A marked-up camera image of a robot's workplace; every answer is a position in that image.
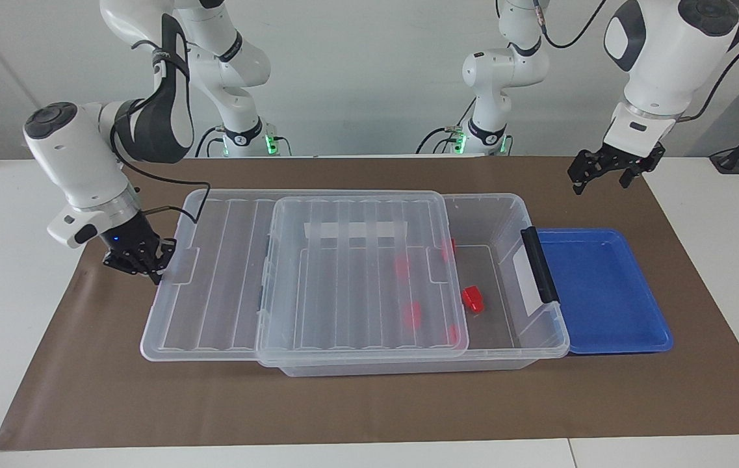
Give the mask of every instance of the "brown mat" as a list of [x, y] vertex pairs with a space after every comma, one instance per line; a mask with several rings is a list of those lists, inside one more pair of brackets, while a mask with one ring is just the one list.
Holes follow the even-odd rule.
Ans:
[[[675, 335], [671, 352], [568, 356], [525, 370], [292, 379], [253, 362], [150, 363], [155, 288], [86, 249], [0, 429], [0, 450], [739, 434], [739, 346], [639, 180], [571, 192], [566, 158], [187, 161], [169, 177], [233, 189], [514, 192], [537, 226], [616, 228]], [[146, 207], [188, 187], [138, 175]], [[176, 215], [156, 216], [169, 236]]]

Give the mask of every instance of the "blue plastic lid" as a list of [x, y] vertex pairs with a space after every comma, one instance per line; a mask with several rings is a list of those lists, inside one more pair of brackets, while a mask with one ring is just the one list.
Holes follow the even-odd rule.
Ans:
[[665, 352], [673, 337], [627, 240], [612, 229], [541, 229], [576, 354]]

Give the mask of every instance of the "green light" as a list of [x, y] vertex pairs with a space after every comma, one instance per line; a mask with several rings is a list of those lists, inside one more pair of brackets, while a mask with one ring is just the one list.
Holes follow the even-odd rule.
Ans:
[[268, 145], [268, 154], [277, 154], [277, 151], [279, 151], [279, 148], [277, 147], [277, 143], [274, 142], [273, 136], [266, 135], [265, 144]]
[[467, 135], [462, 133], [456, 139], [456, 147], [453, 148], [453, 151], [455, 151], [456, 154], [462, 154], [463, 152], [465, 152], [465, 143], [467, 143]]

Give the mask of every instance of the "black handle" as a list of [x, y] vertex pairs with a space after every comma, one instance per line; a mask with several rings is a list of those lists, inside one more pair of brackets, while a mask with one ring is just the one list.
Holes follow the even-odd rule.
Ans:
[[545, 252], [542, 251], [542, 243], [539, 242], [536, 228], [530, 226], [528, 229], [523, 229], [521, 234], [523, 234], [523, 242], [528, 252], [530, 270], [534, 273], [536, 290], [539, 291], [539, 299], [545, 304], [555, 300], [559, 302], [560, 297], [557, 296], [554, 278], [551, 276], [551, 270], [548, 269], [548, 262], [545, 261]]

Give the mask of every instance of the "white table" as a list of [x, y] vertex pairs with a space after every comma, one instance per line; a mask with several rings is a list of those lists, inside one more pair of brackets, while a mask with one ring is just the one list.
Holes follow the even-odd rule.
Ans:
[[[739, 340], [739, 177], [666, 159], [649, 186]], [[45, 233], [63, 205], [33, 161], [0, 162], [0, 424], [80, 252]], [[739, 435], [0, 453], [0, 466], [739, 466]]]

